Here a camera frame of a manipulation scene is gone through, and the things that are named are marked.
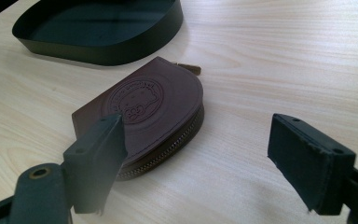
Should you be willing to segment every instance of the brown leather coin purse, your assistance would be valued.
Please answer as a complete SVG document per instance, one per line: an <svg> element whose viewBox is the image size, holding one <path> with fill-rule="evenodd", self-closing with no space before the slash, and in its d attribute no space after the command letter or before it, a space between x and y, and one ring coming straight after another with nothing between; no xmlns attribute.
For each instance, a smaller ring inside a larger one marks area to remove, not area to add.
<svg viewBox="0 0 358 224"><path fill-rule="evenodd" d="M98 119L121 113L128 157L117 180L132 179L196 135L204 116L202 94L193 73L157 57L78 109L72 115L76 137Z"/></svg>

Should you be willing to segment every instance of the zipper pull tab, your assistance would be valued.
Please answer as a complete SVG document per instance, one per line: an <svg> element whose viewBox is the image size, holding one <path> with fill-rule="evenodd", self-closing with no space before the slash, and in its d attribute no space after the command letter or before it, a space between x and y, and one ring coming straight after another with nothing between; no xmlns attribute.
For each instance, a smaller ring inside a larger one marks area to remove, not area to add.
<svg viewBox="0 0 358 224"><path fill-rule="evenodd" d="M192 72L196 76L201 74L201 67L199 67L198 65L186 64L186 63L173 63L173 64L176 64L180 67L187 69L188 71Z"/></svg>

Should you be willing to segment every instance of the embossed logo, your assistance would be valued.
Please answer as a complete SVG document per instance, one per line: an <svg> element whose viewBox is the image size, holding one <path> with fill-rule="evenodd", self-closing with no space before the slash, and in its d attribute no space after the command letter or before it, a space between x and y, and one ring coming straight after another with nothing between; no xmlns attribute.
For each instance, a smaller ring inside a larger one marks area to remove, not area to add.
<svg viewBox="0 0 358 224"><path fill-rule="evenodd" d="M152 116L161 106L162 88L152 79L133 80L109 98L109 113L121 112L124 122L133 124Z"/></svg>

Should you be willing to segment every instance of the table surface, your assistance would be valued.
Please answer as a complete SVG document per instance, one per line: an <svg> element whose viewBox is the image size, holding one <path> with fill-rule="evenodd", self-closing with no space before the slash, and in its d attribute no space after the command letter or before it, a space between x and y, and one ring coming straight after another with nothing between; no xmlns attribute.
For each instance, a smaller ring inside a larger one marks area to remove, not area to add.
<svg viewBox="0 0 358 224"><path fill-rule="evenodd" d="M272 115L287 114L351 148L358 168L358 1L183 0L176 37L120 66L31 53L11 28L35 2L0 14L0 200L26 169L62 162L74 111L160 56L202 67L200 132L159 168L116 182L103 216L75 223L345 223L345 206L308 212L267 148Z"/></svg>

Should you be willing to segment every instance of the black plastic container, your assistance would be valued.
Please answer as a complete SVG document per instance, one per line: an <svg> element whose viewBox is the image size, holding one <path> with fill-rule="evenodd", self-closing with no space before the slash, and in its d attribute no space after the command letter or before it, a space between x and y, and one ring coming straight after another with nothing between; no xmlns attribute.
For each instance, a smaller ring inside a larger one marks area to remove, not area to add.
<svg viewBox="0 0 358 224"><path fill-rule="evenodd" d="M12 32L36 54L118 65L162 48L182 22L179 0L41 0Z"/></svg>

